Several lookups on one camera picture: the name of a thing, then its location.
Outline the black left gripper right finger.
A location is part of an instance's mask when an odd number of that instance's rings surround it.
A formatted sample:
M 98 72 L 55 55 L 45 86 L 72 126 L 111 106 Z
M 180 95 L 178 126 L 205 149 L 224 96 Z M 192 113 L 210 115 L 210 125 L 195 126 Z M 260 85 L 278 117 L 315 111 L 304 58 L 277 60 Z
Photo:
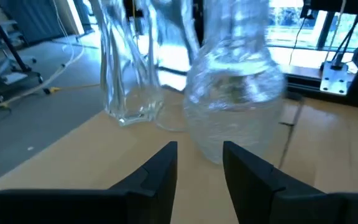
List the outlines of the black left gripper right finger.
M 358 224 L 358 193 L 324 193 L 237 144 L 223 144 L 239 224 Z

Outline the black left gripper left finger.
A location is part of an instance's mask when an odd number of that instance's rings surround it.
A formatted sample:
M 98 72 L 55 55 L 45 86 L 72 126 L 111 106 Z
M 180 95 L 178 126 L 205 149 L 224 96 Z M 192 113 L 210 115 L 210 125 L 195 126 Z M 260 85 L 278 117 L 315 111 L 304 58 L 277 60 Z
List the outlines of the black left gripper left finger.
M 0 190 L 0 224 L 170 224 L 177 142 L 103 190 Z

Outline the ribbed clear glass vase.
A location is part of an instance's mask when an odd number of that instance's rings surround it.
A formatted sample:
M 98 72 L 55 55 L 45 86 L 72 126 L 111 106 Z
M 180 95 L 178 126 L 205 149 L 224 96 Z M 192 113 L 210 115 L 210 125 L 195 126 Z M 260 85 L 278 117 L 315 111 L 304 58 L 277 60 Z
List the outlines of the ribbed clear glass vase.
M 286 78 L 265 41 L 269 0 L 204 0 L 204 40 L 188 71 L 184 115 L 203 155 L 232 141 L 262 155 L 278 126 Z

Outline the slim clear glass vase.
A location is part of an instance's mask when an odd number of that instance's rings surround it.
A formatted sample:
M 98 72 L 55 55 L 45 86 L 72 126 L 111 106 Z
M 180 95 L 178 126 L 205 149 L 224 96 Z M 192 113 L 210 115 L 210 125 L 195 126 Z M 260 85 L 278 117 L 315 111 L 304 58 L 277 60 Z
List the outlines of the slim clear glass vase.
M 163 102 L 158 76 L 135 44 L 123 0 L 90 0 L 101 36 L 104 109 L 120 126 L 153 121 Z

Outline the dark grey curtain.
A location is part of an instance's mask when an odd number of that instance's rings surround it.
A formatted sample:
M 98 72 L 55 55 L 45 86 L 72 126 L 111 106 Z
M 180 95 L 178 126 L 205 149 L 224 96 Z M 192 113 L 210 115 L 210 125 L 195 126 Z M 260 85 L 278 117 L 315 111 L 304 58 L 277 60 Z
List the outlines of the dark grey curtain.
M 30 45 L 64 36 L 52 0 L 0 0 L 0 6 Z

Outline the wooden shelf with black frame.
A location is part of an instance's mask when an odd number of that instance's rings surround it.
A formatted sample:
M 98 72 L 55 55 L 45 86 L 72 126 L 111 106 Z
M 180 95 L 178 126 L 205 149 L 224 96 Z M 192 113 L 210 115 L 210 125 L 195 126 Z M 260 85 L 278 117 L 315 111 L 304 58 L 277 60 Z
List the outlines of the wooden shelf with black frame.
M 151 122 L 121 127 L 105 112 L 0 177 L 0 190 L 105 189 L 170 141 L 178 144 L 172 224 L 238 224 L 223 168 L 207 160 L 188 133 Z

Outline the black aluminium table frame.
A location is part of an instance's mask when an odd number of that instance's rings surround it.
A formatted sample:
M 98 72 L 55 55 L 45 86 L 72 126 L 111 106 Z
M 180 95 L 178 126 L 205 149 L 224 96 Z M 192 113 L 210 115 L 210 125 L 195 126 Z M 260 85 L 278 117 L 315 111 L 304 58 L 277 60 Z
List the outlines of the black aluminium table frame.
M 336 82 L 336 85 L 341 87 L 341 89 L 337 87 L 337 93 L 326 90 L 326 86 L 320 88 L 319 78 L 287 74 L 287 84 L 288 91 L 299 93 L 307 98 L 358 107 L 358 75 L 350 82 Z

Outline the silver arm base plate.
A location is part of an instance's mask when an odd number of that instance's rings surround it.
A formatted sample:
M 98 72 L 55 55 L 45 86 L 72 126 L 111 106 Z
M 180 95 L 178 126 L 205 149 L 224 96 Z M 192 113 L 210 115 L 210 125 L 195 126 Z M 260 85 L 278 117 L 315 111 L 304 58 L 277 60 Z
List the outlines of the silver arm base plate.
M 330 95 L 346 96 L 350 87 L 349 66 L 342 62 L 325 61 L 321 67 L 323 69 L 319 90 Z

